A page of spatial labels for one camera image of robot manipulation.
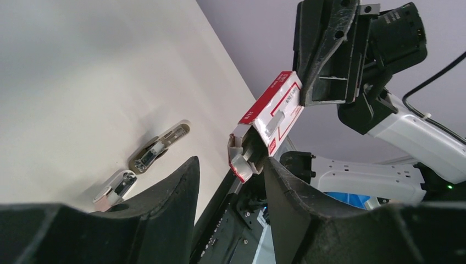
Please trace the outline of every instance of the red and white box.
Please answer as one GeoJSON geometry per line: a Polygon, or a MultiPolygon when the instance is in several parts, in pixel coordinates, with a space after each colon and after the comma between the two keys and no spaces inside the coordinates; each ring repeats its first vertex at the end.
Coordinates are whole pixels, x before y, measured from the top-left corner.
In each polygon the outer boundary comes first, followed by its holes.
{"type": "Polygon", "coordinates": [[[230,134],[228,163],[241,182],[262,172],[303,112],[301,86],[296,72],[282,71],[230,134]]]}

